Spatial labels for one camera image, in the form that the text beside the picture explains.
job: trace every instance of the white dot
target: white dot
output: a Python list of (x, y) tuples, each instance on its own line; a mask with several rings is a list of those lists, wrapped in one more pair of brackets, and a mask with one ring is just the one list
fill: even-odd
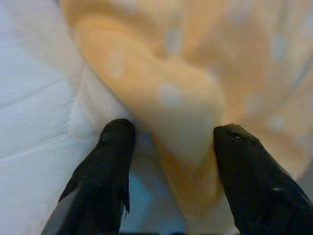
[(223, 75), (223, 65), (220, 61), (211, 61), (208, 63), (207, 72), (213, 75), (215, 80), (219, 80)]
[(214, 118), (211, 114), (207, 114), (203, 119), (203, 130), (207, 133), (213, 131)]
[(167, 107), (177, 107), (180, 104), (180, 90), (170, 83), (164, 83), (159, 88), (159, 98)]
[(105, 57), (104, 69), (110, 78), (119, 78), (125, 71), (125, 57), (117, 51), (109, 52)]
[(267, 125), (273, 131), (279, 131), (283, 125), (283, 117), (281, 115), (274, 115), (268, 120)]
[(246, 97), (246, 112), (255, 114), (263, 106), (263, 99), (259, 94), (249, 94)]
[(110, 0), (110, 3), (124, 15), (133, 16), (137, 12), (137, 0)]
[(270, 45), (270, 56), (273, 61), (277, 62), (284, 58), (286, 53), (287, 42), (282, 35), (276, 35)]
[(182, 35), (178, 27), (169, 29), (164, 35), (164, 48), (168, 53), (176, 53), (182, 44)]
[(236, 3), (233, 1), (232, 4), (226, 8), (226, 14), (234, 23), (242, 23), (247, 20), (251, 13), (251, 3), (242, 2)]

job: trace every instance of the yellow polka dot fabric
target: yellow polka dot fabric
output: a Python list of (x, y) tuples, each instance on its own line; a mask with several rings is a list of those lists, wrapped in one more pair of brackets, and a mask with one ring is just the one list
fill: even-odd
[(203, 219), (223, 194), (215, 126), (242, 124), (295, 179), (306, 170), (312, 1), (62, 0), (62, 7), (94, 73), (149, 129), (187, 221)]

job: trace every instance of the polka dot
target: polka dot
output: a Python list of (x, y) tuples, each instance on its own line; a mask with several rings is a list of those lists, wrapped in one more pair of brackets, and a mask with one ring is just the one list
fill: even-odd
[(214, 118), (211, 114), (207, 114), (203, 119), (203, 130), (207, 133), (211, 133), (213, 131), (214, 126)]
[(220, 61), (211, 61), (206, 67), (209, 75), (213, 75), (215, 80), (219, 80), (223, 75), (223, 65)]
[(109, 52), (105, 57), (104, 69), (110, 78), (119, 78), (125, 72), (125, 57), (122, 53), (113, 51)]
[(247, 1), (233, 1), (226, 8), (226, 15), (234, 23), (242, 23), (248, 20), (251, 14), (251, 3)]
[(164, 83), (159, 88), (159, 98), (167, 107), (177, 107), (181, 101), (180, 90), (170, 83)]
[(110, 3), (123, 15), (133, 16), (137, 13), (137, 0), (110, 0)]
[(282, 35), (277, 35), (273, 38), (270, 45), (270, 57), (277, 62), (284, 58), (286, 53), (287, 42)]
[(164, 48), (168, 53), (176, 53), (180, 50), (182, 35), (178, 27), (169, 29), (164, 35)]
[(246, 113), (252, 115), (263, 106), (263, 99), (259, 94), (249, 94), (246, 97)]
[(281, 115), (274, 115), (268, 120), (267, 125), (273, 131), (279, 131), (283, 125), (283, 117)]

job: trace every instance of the yellow fabric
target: yellow fabric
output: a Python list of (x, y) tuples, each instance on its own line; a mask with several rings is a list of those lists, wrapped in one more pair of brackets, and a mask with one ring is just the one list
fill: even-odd
[(310, 4), (62, 1), (86, 61), (150, 130), (191, 227), (223, 193), (212, 149), (217, 125), (242, 124), (296, 179), (305, 171), (312, 154), (313, 72), (300, 72), (313, 48)]

